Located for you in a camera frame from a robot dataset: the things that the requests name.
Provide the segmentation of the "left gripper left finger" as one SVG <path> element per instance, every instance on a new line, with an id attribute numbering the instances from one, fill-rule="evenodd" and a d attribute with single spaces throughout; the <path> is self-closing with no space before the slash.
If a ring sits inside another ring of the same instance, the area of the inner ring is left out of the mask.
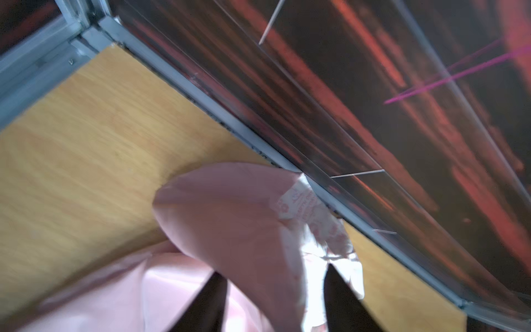
<path id="1" fill-rule="evenodd" d="M 169 331 L 222 331 L 227 294 L 227 279 L 214 272 Z"/>

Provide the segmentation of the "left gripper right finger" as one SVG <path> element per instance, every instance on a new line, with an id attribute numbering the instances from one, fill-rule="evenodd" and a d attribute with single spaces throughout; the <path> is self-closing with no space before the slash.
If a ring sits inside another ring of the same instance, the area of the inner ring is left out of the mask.
<path id="1" fill-rule="evenodd" d="M 331 264 L 324 278 L 324 304 L 330 332 L 384 331 Z"/>

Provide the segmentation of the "pink zip jacket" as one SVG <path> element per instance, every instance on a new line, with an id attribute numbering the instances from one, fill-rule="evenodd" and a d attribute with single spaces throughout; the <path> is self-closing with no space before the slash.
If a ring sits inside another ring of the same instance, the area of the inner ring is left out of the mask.
<path id="1" fill-rule="evenodd" d="M 153 214 L 163 243 L 48 298 L 19 331 L 167 331 L 213 273 L 228 280 L 224 331 L 323 328 L 333 264 L 359 299 L 362 264 L 343 222 L 303 174 L 217 163 L 163 185 Z"/>

